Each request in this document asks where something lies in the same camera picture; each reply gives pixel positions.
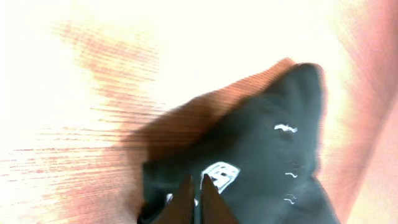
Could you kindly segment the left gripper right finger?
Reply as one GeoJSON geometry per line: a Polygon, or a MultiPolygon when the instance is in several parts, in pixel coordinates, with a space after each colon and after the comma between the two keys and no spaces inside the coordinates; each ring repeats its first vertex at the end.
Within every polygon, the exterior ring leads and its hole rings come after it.
{"type": "Polygon", "coordinates": [[[200,202],[202,224],[239,224],[208,174],[203,176],[200,202]]]}

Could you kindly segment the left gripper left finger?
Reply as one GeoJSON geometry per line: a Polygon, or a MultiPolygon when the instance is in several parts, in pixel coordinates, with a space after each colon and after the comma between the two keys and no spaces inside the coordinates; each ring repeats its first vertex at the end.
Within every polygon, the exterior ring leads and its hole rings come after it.
{"type": "Polygon", "coordinates": [[[195,187],[191,176],[186,176],[171,201],[151,224],[191,224],[195,187]]]}

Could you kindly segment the black t-shirt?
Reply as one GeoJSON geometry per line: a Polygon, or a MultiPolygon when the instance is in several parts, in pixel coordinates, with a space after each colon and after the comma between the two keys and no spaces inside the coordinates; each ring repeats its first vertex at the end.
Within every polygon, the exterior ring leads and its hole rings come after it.
{"type": "Polygon", "coordinates": [[[184,177],[205,176],[240,223],[338,223],[315,177],[322,115],[321,67],[301,63],[246,98],[197,142],[143,166],[139,223],[153,222],[184,177]]]}

